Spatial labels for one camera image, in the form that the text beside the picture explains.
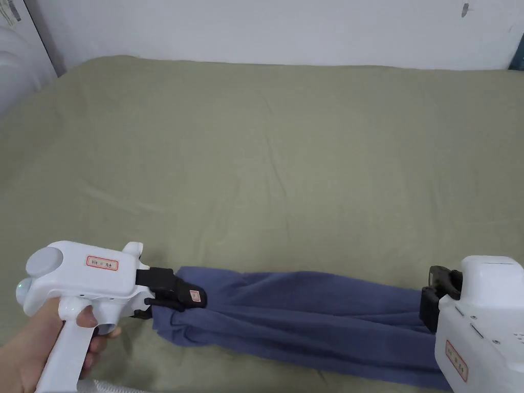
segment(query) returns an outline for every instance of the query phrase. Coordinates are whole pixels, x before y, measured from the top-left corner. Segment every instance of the blue cloth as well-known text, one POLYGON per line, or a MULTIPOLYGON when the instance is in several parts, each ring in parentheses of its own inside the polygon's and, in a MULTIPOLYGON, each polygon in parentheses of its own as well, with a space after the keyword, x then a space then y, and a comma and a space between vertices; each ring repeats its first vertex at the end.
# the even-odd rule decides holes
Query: blue cloth
POLYGON ((177 276, 205 289, 208 306, 154 307, 153 329, 171 343, 450 390, 418 318, 420 291, 308 271, 182 267, 177 276))

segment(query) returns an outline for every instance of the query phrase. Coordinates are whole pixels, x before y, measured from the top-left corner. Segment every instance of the white plastic casing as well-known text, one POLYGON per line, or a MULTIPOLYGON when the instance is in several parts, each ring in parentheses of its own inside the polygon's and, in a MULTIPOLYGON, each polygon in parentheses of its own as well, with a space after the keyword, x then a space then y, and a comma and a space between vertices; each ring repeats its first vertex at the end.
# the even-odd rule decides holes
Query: white plastic casing
POLYGON ((462 261, 460 300, 439 302, 435 358, 455 393, 524 389, 524 269, 507 257, 462 261))
POLYGON ((78 314, 92 305, 99 334, 113 330, 118 320, 135 310, 147 310, 149 288, 135 284, 137 269, 149 269, 139 257, 143 244, 128 243, 115 251, 60 241, 38 250, 28 260, 31 280, 17 287, 17 300, 27 315, 35 314, 49 298, 60 297, 59 315, 64 327, 49 356, 37 393, 70 393, 77 383, 93 336, 93 328, 79 327, 78 314))

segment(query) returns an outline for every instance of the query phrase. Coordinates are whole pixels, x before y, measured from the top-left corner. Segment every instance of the green bed sheet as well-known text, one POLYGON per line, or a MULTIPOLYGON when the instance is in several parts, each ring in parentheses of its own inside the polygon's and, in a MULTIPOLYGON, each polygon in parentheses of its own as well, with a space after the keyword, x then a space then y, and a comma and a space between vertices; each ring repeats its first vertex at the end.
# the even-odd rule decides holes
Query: green bed sheet
MULTIPOLYGON (((421 288, 524 261, 524 73, 89 61, 0 122, 0 344, 15 285, 68 239, 150 265, 318 270, 421 288)), ((427 390, 180 348, 122 321, 94 377, 151 391, 427 390)))

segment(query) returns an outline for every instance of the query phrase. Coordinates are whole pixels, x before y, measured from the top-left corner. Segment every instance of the white wall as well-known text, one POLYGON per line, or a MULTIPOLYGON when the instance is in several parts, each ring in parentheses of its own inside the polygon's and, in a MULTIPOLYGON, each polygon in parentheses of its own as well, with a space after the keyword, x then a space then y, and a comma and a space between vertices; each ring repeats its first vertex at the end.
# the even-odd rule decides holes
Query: white wall
POLYGON ((524 0, 26 0, 59 73, 131 54, 280 64, 506 68, 524 0))

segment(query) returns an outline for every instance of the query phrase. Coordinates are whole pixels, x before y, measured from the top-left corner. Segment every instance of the finger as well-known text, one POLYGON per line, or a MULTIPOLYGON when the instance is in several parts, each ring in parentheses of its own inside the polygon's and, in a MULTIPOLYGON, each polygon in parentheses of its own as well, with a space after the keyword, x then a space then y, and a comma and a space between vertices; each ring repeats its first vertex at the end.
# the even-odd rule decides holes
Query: finger
POLYGON ((100 354, 88 352, 88 354, 85 356, 83 369, 90 370, 91 368, 93 368, 96 362, 99 361, 99 359, 100 359, 100 354))
POLYGON ((120 326, 117 326, 115 330, 113 330, 111 333, 107 335, 108 339, 115 339, 122 333, 122 328, 120 326))
POLYGON ((82 369, 82 371, 80 371, 80 377, 78 379, 86 379, 90 372, 90 369, 82 369))
POLYGON ((95 328, 98 321, 93 315, 93 306, 89 305, 83 309, 77 317, 77 325, 81 328, 95 328))
POLYGON ((89 344, 89 352, 102 353, 107 348, 107 337, 97 336, 93 337, 89 344))

